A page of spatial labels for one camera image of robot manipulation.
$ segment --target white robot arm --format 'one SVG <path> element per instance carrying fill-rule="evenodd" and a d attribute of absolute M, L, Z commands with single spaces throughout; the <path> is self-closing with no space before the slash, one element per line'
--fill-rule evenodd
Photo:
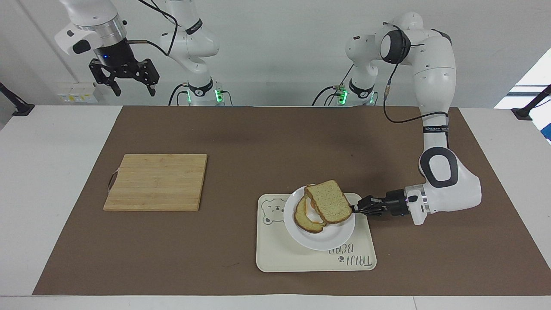
<path fill-rule="evenodd" d="M 60 0 L 71 22 L 56 36 L 56 43 L 69 55 L 94 50 L 97 58 L 88 67 L 98 84 L 121 95 L 115 78 L 132 78 L 147 86 L 151 96 L 159 74 L 150 59 L 138 62 L 126 39 L 124 22 L 110 0 Z"/>
<path fill-rule="evenodd" d="M 168 12 L 178 21 L 178 32 L 169 57 L 188 72 L 188 101 L 192 105 L 218 105 L 222 98 L 218 94 L 217 82 L 211 77 L 203 57 L 218 53 L 220 41 L 199 18 L 193 0 L 166 0 Z M 172 36 L 161 36 L 161 47 L 170 46 Z"/>
<path fill-rule="evenodd" d="M 456 70 L 451 40 L 437 30 L 425 30 L 417 13 L 394 18 L 374 35 L 355 36 L 347 44 L 347 55 L 354 62 L 347 85 L 349 96 L 365 100 L 373 90 L 377 68 L 375 60 L 413 66 L 413 83 L 423 117 L 423 154 L 419 170 L 426 183 L 368 196 L 353 206 L 355 212 L 380 215 L 411 214 L 415 225 L 428 214 L 457 211 L 480 204 L 482 190 L 472 174 L 448 148 L 448 117 L 455 93 Z M 385 98 L 390 86 L 387 85 Z"/>
<path fill-rule="evenodd" d="M 153 96 L 159 75 L 151 60 L 136 61 L 128 41 L 125 22 L 121 20 L 111 0 L 60 0 L 71 23 L 56 36 L 57 44 L 69 55 L 94 50 L 98 58 L 89 67 L 98 84 L 105 84 L 119 96 L 121 90 L 115 78 L 133 78 L 148 86 Z M 203 26 L 193 0 L 165 0 L 169 14 L 178 23 L 174 43 L 172 33 L 161 36 L 161 46 L 168 56 L 187 71 L 188 101 L 193 105 L 217 105 L 223 101 L 217 83 L 210 76 L 201 57 L 218 53 L 218 38 Z"/>

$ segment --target table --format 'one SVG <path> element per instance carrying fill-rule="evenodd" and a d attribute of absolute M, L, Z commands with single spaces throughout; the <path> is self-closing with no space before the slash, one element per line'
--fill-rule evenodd
<path fill-rule="evenodd" d="M 30 297 L 71 209 L 120 112 L 117 106 L 37 106 L 0 131 L 0 308 L 548 308 L 551 297 L 113 296 Z M 546 208 L 551 147 L 530 122 L 508 110 L 461 109 L 548 265 Z"/>

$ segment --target cutting board handle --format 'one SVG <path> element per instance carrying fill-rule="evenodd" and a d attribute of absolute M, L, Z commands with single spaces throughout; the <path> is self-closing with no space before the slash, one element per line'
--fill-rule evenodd
<path fill-rule="evenodd" d="M 109 183 L 107 184 L 107 193 L 111 192 L 111 189 L 113 188 L 113 185 L 115 184 L 115 181 L 117 180 L 118 176 L 118 169 L 111 174 L 111 178 L 109 179 Z"/>

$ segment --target toast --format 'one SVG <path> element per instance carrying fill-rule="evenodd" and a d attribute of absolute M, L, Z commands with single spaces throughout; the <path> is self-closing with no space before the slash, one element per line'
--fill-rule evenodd
<path fill-rule="evenodd" d="M 324 222 L 337 224 L 350 217 L 352 208 L 335 180 L 308 185 L 304 192 Z"/>
<path fill-rule="evenodd" d="M 297 204 L 293 218 L 300 228 L 310 233 L 320 233 L 326 225 L 325 223 L 312 222 L 306 216 L 306 195 Z"/>

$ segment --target black clamp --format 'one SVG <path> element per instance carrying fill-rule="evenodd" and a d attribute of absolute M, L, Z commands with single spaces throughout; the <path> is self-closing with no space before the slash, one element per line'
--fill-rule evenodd
<path fill-rule="evenodd" d="M 155 96 L 155 85 L 159 82 L 159 73 L 150 59 L 140 62 L 125 63 L 120 67 L 108 67 L 94 58 L 88 64 L 96 83 L 104 84 L 111 89 L 117 97 L 121 95 L 121 88 L 118 86 L 115 78 L 132 78 L 147 86 L 151 97 Z M 105 76 L 103 70 L 109 72 L 109 77 Z"/>
<path fill-rule="evenodd" d="M 351 208 L 354 213 L 362 213 L 366 216 L 382 216 L 384 212 L 390 212 L 393 216 L 409 214 L 403 189 L 389 191 L 382 198 L 375 198 L 369 195 L 358 201 L 358 204 Z"/>

